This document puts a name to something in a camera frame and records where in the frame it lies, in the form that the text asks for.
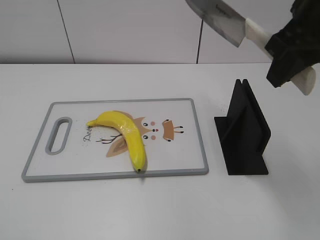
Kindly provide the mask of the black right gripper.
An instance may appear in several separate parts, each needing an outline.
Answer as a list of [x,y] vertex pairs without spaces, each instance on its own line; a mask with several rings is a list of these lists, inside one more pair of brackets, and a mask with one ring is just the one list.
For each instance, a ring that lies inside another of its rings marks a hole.
[[273,58],[266,78],[275,88],[320,62],[320,1],[295,0],[290,12],[292,19],[264,47]]

